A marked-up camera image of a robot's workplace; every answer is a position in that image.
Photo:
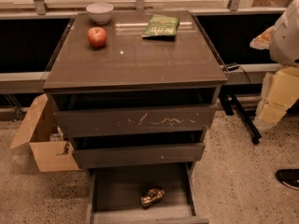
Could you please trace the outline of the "open cardboard box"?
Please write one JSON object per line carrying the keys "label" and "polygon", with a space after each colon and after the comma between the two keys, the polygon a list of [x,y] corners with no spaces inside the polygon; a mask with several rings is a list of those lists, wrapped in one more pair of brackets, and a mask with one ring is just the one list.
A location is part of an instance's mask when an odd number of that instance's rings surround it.
{"label": "open cardboard box", "polygon": [[72,145],[58,132],[52,105],[46,94],[37,96],[29,107],[11,143],[14,149],[28,144],[40,172],[78,171]]}

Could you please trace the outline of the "black metal stand leg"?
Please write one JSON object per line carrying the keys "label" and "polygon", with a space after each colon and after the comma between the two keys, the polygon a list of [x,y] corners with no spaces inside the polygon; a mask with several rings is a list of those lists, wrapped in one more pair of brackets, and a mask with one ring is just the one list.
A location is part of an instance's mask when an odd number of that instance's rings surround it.
{"label": "black metal stand leg", "polygon": [[236,109],[252,133],[251,143],[253,145],[258,145],[262,136],[251,120],[253,111],[246,110],[234,94],[221,94],[219,100],[226,115],[233,116],[235,114],[233,108]]}

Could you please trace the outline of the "person in yellow trousers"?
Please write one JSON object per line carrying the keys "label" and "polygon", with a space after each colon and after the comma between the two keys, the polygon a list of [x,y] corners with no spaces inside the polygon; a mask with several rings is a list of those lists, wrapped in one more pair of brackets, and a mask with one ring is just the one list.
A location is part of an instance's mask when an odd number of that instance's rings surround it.
{"label": "person in yellow trousers", "polygon": [[293,0],[275,24],[253,38],[249,46],[268,49],[271,60],[281,65],[275,74],[264,76],[253,121],[259,130],[267,130],[299,100],[299,0]]}

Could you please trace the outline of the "top drawer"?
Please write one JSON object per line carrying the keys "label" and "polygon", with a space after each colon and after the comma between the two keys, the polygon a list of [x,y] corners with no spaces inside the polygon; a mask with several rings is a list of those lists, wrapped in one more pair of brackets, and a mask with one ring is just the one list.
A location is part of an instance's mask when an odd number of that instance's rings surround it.
{"label": "top drawer", "polygon": [[173,133],[209,128],[214,105],[133,107],[56,111],[54,117],[68,137]]}

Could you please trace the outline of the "dark brown drawer cabinet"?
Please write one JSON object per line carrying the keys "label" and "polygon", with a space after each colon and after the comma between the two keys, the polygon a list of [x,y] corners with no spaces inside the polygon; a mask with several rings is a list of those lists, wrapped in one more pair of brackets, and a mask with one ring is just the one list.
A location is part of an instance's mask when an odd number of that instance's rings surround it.
{"label": "dark brown drawer cabinet", "polygon": [[[150,11],[123,11],[107,25],[107,43],[91,47],[85,14],[74,18],[44,90],[56,111],[215,105],[226,82],[195,17],[178,14],[172,38],[142,36]],[[75,150],[204,143],[208,128],[173,133],[67,137]]]}

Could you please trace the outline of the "open bottom drawer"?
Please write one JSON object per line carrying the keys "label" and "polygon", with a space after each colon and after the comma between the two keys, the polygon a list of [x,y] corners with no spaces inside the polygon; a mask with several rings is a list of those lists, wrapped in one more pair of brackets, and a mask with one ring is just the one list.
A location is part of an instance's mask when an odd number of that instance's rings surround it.
{"label": "open bottom drawer", "polygon": [[[144,208],[141,195],[163,188],[164,198]],[[85,224],[209,224],[195,208],[191,171],[184,163],[93,171]]]}

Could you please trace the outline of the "red apple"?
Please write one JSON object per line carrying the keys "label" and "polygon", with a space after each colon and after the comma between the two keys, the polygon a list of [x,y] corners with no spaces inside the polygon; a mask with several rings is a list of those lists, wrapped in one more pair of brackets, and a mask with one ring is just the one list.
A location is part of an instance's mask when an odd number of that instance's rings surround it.
{"label": "red apple", "polygon": [[93,27],[88,31],[88,41],[94,48],[102,48],[107,42],[107,33],[101,27]]}

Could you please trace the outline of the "green chip bag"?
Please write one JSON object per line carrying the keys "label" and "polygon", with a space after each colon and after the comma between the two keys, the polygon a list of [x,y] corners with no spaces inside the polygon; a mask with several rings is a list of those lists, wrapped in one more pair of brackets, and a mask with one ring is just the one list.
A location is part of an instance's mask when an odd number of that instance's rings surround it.
{"label": "green chip bag", "polygon": [[179,19],[165,15],[154,15],[143,32],[143,37],[175,36]]}

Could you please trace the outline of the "middle drawer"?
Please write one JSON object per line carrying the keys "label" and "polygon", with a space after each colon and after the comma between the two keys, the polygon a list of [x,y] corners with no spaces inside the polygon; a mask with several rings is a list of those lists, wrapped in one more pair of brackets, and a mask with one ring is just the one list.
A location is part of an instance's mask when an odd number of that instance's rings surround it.
{"label": "middle drawer", "polygon": [[203,143],[75,150],[82,169],[200,161]]}

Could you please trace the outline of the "white ceramic bowl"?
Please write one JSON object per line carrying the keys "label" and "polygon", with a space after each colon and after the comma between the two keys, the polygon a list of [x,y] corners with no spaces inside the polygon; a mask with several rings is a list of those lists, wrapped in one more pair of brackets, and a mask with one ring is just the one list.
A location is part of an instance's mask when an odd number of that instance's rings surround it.
{"label": "white ceramic bowl", "polygon": [[114,7],[109,3],[95,3],[88,5],[86,11],[97,24],[106,24],[112,19]]}

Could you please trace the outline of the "black shoe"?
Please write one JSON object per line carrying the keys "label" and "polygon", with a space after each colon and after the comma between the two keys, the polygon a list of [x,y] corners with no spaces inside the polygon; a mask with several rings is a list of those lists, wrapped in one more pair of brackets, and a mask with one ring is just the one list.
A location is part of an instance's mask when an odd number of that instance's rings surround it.
{"label": "black shoe", "polygon": [[276,171],[277,180],[291,189],[299,189],[299,169],[281,169]]}

